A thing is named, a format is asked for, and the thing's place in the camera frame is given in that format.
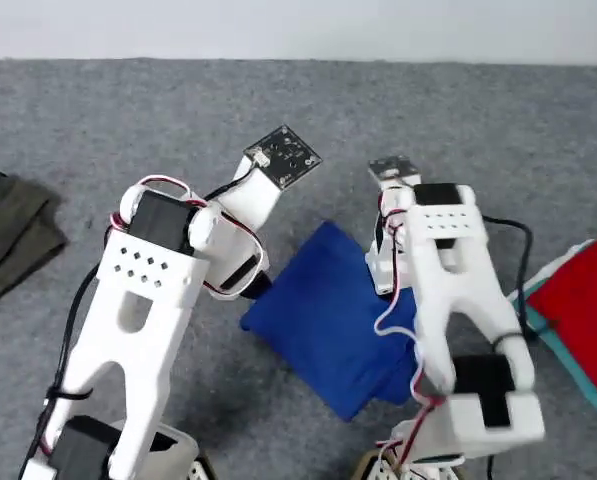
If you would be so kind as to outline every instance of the circuit board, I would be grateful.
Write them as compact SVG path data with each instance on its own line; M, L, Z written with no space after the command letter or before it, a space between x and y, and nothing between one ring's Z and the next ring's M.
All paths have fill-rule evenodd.
M369 162L369 171L378 183L387 180L402 180L418 175L418 169L406 155L394 155Z
M318 154L287 125L278 127L244 153L281 190L322 163Z

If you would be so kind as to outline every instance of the gray carpet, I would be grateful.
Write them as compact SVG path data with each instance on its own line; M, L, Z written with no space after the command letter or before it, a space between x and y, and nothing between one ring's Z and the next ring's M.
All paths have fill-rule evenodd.
M235 61L0 62L0 170L64 201L71 244L0 301L0 479L14 476L50 382L65 315L99 259L107 212L142 175L224 183L243 147L280 123L325 159L281 199L262 232L272 276L331 218L366 247L377 190L366 162L407 153L424 176L472 185L483 211L535 231L530 271L597 237L597 68ZM521 236L491 230L506 290ZM229 479L345 479L414 412L374 401L339 421L286 364L238 327L247 301L203 294L172 374L166 420ZM454 351L482 348L454 323ZM597 479L597 413L554 356L532 348L547 440L500 455L495 478ZM122 376L88 410L123 415ZM484 463L467 464L483 479Z

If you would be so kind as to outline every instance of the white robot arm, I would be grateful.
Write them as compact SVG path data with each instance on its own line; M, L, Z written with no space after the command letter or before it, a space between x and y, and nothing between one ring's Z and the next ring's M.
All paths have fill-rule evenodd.
M533 363L500 289L473 190L422 184L402 157L374 162L370 169L382 194L366 261L378 294L396 283L413 288L418 351L425 374L442 395L424 422L404 421L393 429L392 440L403 440L397 454L409 465L446 466L541 440L545 431L533 392ZM494 353L452 357L446 338L452 312L470 318ZM415 442L403 458L404 440L412 436Z
M281 192L320 162L282 126L246 149L235 180L204 199L162 176L145 177L127 191L112 215L100 264L88 276L99 283L80 337L50 389L41 437L19 478L210 478L198 463L196 442L159 423L172 363L203 285L220 299L247 294L268 267L255 231ZM153 190L148 184L155 180L177 183L185 195ZM134 311L140 297L151 301L144 322ZM109 426L76 415L113 363L124 371L126 420ZM36 446L46 462L31 458Z

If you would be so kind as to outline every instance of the dark green fabric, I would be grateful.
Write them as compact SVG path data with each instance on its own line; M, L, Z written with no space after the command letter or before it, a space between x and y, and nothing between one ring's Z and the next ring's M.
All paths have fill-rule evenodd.
M43 187L0 173L0 296L65 244L50 218L54 198Z

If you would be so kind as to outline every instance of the blue cloth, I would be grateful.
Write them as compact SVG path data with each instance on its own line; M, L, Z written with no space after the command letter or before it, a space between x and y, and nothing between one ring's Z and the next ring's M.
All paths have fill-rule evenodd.
M361 248L326 222L245 314L241 326L269 343L344 420L374 396L403 403L415 370L412 342L379 337L376 317L388 302L374 291ZM411 289L383 327L412 328Z
M547 280L541 280L533 285L531 288L525 290L527 298L538 290ZM518 300L514 302L514 307L518 308ZM534 330L540 330L547 326L547 320L538 311L527 305L527 323ZM597 388L589 379L585 371L578 365L576 359L569 353L569 349L560 340L558 333L555 330L548 330L540 335L540 338L547 344L547 346L556 354L558 360L562 362L565 369L569 372L578 388L582 391L585 398L597 410Z

